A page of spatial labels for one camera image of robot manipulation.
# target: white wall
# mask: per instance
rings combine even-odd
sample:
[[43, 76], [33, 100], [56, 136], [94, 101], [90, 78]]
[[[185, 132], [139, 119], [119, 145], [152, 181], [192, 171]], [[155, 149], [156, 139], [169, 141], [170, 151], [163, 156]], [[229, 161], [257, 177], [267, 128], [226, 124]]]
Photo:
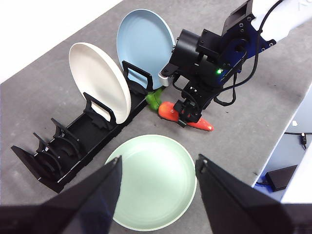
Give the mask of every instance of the white wall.
[[122, 0], [0, 0], [0, 83]]

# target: cable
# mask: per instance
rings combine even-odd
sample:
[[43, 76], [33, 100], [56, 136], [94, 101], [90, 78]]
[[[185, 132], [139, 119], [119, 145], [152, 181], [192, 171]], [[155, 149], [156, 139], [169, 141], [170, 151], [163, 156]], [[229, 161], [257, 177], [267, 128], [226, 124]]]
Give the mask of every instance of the cable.
[[[224, 91], [226, 91], [226, 90], [229, 90], [229, 89], [232, 89], [233, 87], [238, 87], [238, 86], [240, 86], [240, 85], [245, 84], [247, 81], [249, 81], [249, 80], [254, 76], [254, 73], [255, 73], [255, 71], [256, 71], [256, 69], [257, 69], [257, 66], [258, 66], [259, 46], [260, 46], [260, 35], [261, 35], [261, 33], [262, 33], [263, 25], [264, 25], [265, 21], [267, 20], [267, 18], [269, 17], [270, 13], [271, 13], [279, 4], [281, 4], [283, 1], [284, 1], [284, 0], [279, 0], [279, 1], [277, 1], [277, 2], [269, 9], [269, 11], [266, 13], [265, 17], [263, 18], [263, 20], [262, 20], [262, 22], [261, 22], [261, 25], [260, 25], [259, 30], [258, 30], [257, 43], [256, 43], [256, 47], [255, 47], [256, 51], [255, 51], [255, 56], [254, 56], [253, 69], [252, 69], [251, 73], [249, 74], [249, 76], [248, 76], [246, 79], [244, 79], [242, 82], [240, 82], [240, 83], [238, 83], [238, 84], [236, 84], [236, 85], [231, 85], [231, 86], [229, 86], [229, 87], [226, 87], [226, 88], [220, 90], [220, 92], [217, 93], [216, 95], [214, 95], [213, 98], [216, 97], [216, 96], [218, 96], [220, 93], [222, 93], [222, 92], [224, 92]], [[211, 100], [208, 100], [208, 101], [205, 103], [205, 105], [203, 105], [203, 107], [206, 106], [206, 105], [208, 105], [210, 101], [211, 101]]]
[[172, 82], [172, 86], [173, 86], [175, 89], [179, 90], [181, 93], [185, 93], [185, 94], [192, 100], [192, 102], [195, 103], [195, 106], [196, 106], [197, 110], [199, 111], [199, 110], [200, 110], [200, 107], [199, 107], [199, 104], [197, 103], [197, 101], [195, 100], [195, 98], [194, 98], [192, 95], [190, 95], [187, 91], [185, 91], [185, 90], [183, 90], [183, 89], [177, 87], [177, 86], [176, 86], [176, 81], [177, 81], [177, 78], [174, 78], [174, 80], [173, 80], [173, 82]]
[[312, 133], [290, 133], [290, 132], [285, 132], [285, 134], [300, 136], [301, 144], [303, 145], [305, 150], [307, 149], [307, 135], [312, 135]]
[[236, 101], [236, 92], [235, 92], [235, 83], [236, 83], [236, 79], [237, 79], [237, 73], [234, 73], [234, 78], [233, 78], [233, 94], [232, 94], [232, 101], [230, 102], [224, 102], [224, 101], [220, 101], [218, 99], [218, 97], [214, 97], [214, 102], [218, 103], [221, 106], [230, 106], [232, 105], [235, 101]]
[[264, 185], [264, 186], [267, 186], [269, 185], [267, 182], [256, 182], [257, 185]]
[[290, 133], [290, 132], [285, 132], [285, 134], [289, 135], [301, 135], [302, 133]]

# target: dish rack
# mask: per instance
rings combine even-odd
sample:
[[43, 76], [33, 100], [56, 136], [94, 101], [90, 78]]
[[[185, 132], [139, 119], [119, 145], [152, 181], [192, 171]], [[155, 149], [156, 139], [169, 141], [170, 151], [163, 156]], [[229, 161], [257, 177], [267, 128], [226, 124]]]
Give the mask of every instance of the dish rack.
[[[108, 106], [88, 93], [83, 93], [86, 106], [83, 113], [72, 123], [65, 127], [54, 118], [51, 119], [56, 131], [50, 141], [45, 141], [34, 133], [39, 140], [35, 154], [15, 145], [11, 147], [34, 177], [56, 193], [62, 191], [65, 184], [88, 165], [93, 157], [147, 105], [145, 96], [153, 90], [151, 74], [126, 61], [123, 61], [122, 65], [131, 95], [131, 110], [125, 122], [116, 124], [114, 112]], [[147, 88], [128, 79], [129, 69], [147, 78]], [[95, 112], [91, 107], [92, 103], [106, 110], [110, 115], [110, 121]]]

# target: black power adapter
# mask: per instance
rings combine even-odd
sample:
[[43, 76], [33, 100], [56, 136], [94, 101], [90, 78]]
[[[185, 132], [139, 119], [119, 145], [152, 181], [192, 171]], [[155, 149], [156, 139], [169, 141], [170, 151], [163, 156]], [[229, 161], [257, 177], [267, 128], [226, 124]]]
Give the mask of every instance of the black power adapter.
[[286, 189], [297, 165], [267, 172], [265, 178], [273, 192]]

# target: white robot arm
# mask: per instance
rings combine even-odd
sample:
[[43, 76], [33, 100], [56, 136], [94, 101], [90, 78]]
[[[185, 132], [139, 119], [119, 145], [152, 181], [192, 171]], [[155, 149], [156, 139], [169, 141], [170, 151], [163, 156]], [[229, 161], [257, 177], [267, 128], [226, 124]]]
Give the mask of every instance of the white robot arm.
[[[252, 26], [258, 30], [268, 10], [275, 0], [253, 0], [252, 13], [255, 19]], [[276, 42], [287, 37], [288, 33], [312, 18], [312, 0], [285, 0], [269, 15], [263, 26], [261, 36], [264, 40]]]

